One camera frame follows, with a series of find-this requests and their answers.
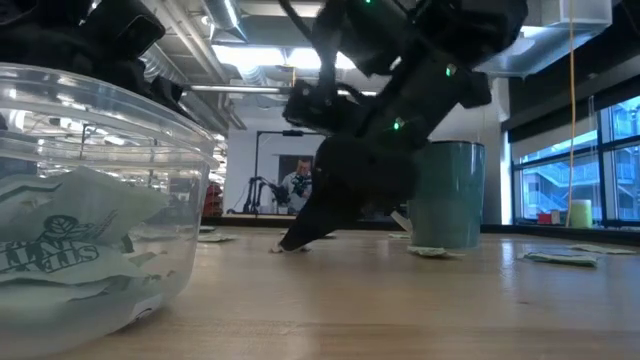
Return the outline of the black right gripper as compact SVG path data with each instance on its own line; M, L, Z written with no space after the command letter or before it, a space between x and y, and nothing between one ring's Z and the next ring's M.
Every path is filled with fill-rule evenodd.
M323 125L329 135L317 152L317 194L277 244L303 251L308 244L357 221L360 209L408 200L419 171L412 157L458 105L477 108L492 95L485 73L442 60L405 61L375 97L347 100L342 84L320 77Z

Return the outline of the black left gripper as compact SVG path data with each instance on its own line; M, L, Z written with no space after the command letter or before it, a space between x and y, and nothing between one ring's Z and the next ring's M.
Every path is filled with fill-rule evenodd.
M160 75L145 79L141 60L113 61L89 29L105 0L0 0L0 63L99 75L184 117L183 88Z

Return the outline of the person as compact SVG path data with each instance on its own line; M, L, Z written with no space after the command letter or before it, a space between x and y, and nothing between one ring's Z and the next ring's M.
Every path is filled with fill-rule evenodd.
M311 161L299 159L296 170L283 178L281 186L288 192L288 213L297 215L312 193Z

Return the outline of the silver ceiling pipe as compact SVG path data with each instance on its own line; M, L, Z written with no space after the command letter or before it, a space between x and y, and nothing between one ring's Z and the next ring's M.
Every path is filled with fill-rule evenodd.
M190 85L189 89L199 92L243 93L243 94L289 94L291 87L239 86L239 85Z

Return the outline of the ceiling light panel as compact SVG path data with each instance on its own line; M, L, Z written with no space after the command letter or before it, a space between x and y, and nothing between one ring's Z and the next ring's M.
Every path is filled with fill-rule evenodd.
M321 67L320 57L311 48L293 48L286 52L273 47L213 45L212 49L221 63L241 68L291 66L319 70Z

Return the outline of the red cabinet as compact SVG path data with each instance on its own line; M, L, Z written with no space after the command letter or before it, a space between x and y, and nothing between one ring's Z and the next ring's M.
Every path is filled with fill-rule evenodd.
M210 183L203 207L204 217L220 217L223 214L222 193L223 191L218 183Z

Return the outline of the white mug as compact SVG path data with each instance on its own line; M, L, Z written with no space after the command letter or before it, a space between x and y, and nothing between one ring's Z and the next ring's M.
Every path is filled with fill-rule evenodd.
M484 145L453 140L429 142L412 155L418 182L407 203L411 246L461 250L479 245L485 158Z

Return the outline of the black framed window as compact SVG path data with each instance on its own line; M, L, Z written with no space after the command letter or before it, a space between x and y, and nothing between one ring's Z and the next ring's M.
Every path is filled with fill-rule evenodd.
M640 95L510 143L514 215L588 214L593 226L640 223Z

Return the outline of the yellow green cylinder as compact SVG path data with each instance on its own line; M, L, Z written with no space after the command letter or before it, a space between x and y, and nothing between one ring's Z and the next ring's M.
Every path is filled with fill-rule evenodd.
M592 202L576 199L571 202L569 225L572 228L591 228L593 225Z

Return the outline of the grey ceiling air unit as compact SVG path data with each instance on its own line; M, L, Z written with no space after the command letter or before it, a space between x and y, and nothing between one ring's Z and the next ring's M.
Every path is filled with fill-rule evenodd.
M476 69L495 77L536 74L608 28L618 1L527 0L529 15L516 42Z

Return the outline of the black metal rig frame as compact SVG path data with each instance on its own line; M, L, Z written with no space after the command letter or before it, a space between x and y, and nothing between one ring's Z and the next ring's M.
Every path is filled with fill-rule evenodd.
M288 192L283 178L296 170L299 159L309 159L324 140L304 130L258 131L254 164L254 194L251 211L259 215L296 216L288 213Z

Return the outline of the silver ventilation duct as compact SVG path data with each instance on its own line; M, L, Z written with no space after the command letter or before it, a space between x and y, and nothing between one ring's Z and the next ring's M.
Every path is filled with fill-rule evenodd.
M232 65L249 86L267 86L262 67L255 63L254 48L241 24L241 10L236 0L202 0L208 17L209 41L222 63Z

